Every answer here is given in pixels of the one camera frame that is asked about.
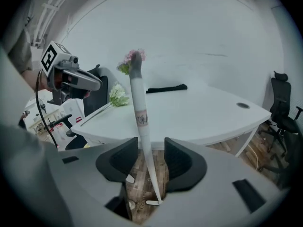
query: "curved desk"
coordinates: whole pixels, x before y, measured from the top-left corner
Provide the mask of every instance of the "curved desk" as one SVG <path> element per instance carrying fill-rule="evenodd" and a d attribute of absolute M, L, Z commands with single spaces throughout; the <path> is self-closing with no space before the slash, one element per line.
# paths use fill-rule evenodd
<path fill-rule="evenodd" d="M 241 108 L 245 103 L 249 108 Z M 238 156 L 270 112 L 231 93 L 204 86 L 146 94 L 151 146 L 164 149 L 164 138 L 209 145 L 239 136 L 231 152 Z M 133 105 L 95 111 L 71 130 L 91 146 L 139 137 Z"/>

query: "black foam pad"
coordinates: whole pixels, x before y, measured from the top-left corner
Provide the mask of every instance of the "black foam pad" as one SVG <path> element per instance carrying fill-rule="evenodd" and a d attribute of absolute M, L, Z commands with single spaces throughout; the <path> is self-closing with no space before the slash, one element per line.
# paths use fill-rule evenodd
<path fill-rule="evenodd" d="M 164 159 L 169 169 L 167 192 L 192 189 L 206 174 L 207 164 L 205 159 L 170 138 L 165 138 L 164 146 Z"/>
<path fill-rule="evenodd" d="M 97 170 L 109 181 L 124 183 L 138 158 L 138 138 L 101 154 L 96 160 Z"/>

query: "white flower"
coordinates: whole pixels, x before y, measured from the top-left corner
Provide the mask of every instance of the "white flower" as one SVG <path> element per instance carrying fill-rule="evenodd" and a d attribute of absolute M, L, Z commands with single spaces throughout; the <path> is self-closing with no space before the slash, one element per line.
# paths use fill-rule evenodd
<path fill-rule="evenodd" d="M 129 97 L 125 95 L 125 90 L 120 84 L 115 83 L 113 88 L 110 90 L 109 102 L 114 107 L 120 107 L 129 104 Z"/>

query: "pink flower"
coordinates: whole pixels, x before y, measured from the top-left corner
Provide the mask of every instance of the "pink flower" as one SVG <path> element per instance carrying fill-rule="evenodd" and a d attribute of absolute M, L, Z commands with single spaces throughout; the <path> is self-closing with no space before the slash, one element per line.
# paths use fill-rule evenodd
<path fill-rule="evenodd" d="M 142 61 L 144 61 L 146 59 L 146 56 L 145 56 L 145 52 L 144 52 L 144 49 L 139 49 L 137 50 L 140 55 L 141 55 L 141 58 L 142 58 Z M 136 52 L 136 50 L 131 50 L 124 58 L 124 63 L 127 64 L 131 59 L 132 59 L 132 56 L 133 54 Z"/>

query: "white tube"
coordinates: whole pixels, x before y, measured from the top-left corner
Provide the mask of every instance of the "white tube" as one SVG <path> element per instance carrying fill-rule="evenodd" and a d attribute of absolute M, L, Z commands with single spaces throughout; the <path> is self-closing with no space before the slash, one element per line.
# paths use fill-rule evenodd
<path fill-rule="evenodd" d="M 47 4 L 51 4 L 52 2 L 53 2 L 53 0 L 48 0 Z M 37 28 L 36 28 L 35 33 L 34 33 L 34 40 L 33 40 L 34 45 L 36 43 L 36 40 L 37 40 L 37 37 L 38 37 L 38 33 L 39 33 L 39 30 L 40 30 L 42 21 L 43 21 L 43 19 L 45 17 L 46 11 L 47 11 L 47 8 L 44 7 L 44 9 L 42 11 L 42 14 L 41 14 L 41 16 L 39 18 L 38 24 L 37 24 Z"/>
<path fill-rule="evenodd" d="M 136 117 L 139 135 L 141 138 L 141 146 L 143 149 L 145 162 L 147 165 L 148 172 L 150 174 L 151 183 L 153 185 L 156 196 L 158 198 L 158 203 L 161 204 L 162 200 L 161 200 L 161 195 L 160 195 L 157 176 L 156 176 L 155 164 L 152 157 L 152 146 L 151 146 L 150 130 L 148 125 L 148 116 L 147 116 L 146 103 L 145 103 L 145 92 L 143 87 L 143 79 L 141 76 L 141 63 L 142 63 L 141 56 L 137 52 L 135 56 L 133 56 L 132 58 L 132 63 L 130 68 L 131 92 L 132 92 L 132 98 L 134 104 L 134 113 Z"/>
<path fill-rule="evenodd" d="M 64 2 L 65 0 L 57 0 L 57 2 L 54 4 L 54 7 L 58 7 L 58 8 L 59 8 L 59 7 L 60 7 L 59 5 L 62 5 L 62 4 L 63 4 L 62 1 Z M 49 12 L 49 14 L 47 15 L 46 20 L 45 20 L 45 22 L 43 23 L 42 29 L 41 29 L 41 31 L 40 31 L 40 33 L 39 33 L 39 35 L 38 35 L 38 38 L 39 38 L 39 39 L 42 39 L 42 37 L 44 36 L 44 34 L 45 34 L 45 32 L 46 32 L 46 29 L 47 29 L 48 25 L 50 24 L 52 18 L 54 17 L 55 13 L 56 13 L 56 11 L 51 10 L 51 11 Z"/>

